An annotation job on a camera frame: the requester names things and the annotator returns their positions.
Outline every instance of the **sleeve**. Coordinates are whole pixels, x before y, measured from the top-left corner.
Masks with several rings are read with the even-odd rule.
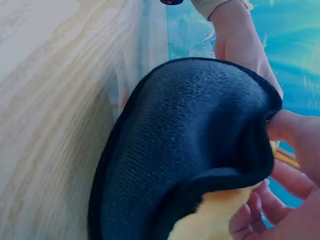
[[[211,15],[211,13],[214,12],[214,10],[216,10],[216,8],[219,5],[224,4],[228,1],[230,1],[230,0],[191,0],[194,8],[201,15],[203,15],[204,18],[207,20],[209,20],[209,16]]]

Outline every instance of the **plush toy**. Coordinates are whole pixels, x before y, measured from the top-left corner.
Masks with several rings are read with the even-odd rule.
[[[230,240],[230,219],[272,172],[266,123],[281,108],[273,86],[231,62],[194,57],[155,68],[101,155],[89,238]]]

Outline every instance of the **wooden wall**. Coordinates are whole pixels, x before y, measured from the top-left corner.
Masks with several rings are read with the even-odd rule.
[[[167,59],[159,0],[0,0],[1,240],[87,239],[108,134]]]

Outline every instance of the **hand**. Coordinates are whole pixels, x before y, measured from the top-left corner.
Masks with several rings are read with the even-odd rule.
[[[209,16],[214,25],[217,59],[246,67],[270,82],[283,98],[253,20],[240,0],[229,0]]]
[[[301,170],[275,161],[271,177],[303,200],[297,209],[286,206],[263,183],[233,217],[234,240],[318,240],[320,236],[320,117],[282,110],[268,124],[272,141],[286,141],[295,149]],[[260,212],[274,227],[267,229]]]

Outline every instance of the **cloth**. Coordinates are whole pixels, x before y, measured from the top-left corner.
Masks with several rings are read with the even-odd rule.
[[[194,8],[209,21],[209,16],[216,10],[218,6],[224,4],[230,0],[191,0]],[[246,2],[248,0],[240,0],[244,3],[245,7],[248,9]]]
[[[239,65],[184,58],[132,92],[91,189],[92,240],[166,240],[207,192],[253,186],[274,158],[266,121],[282,108],[266,80]]]

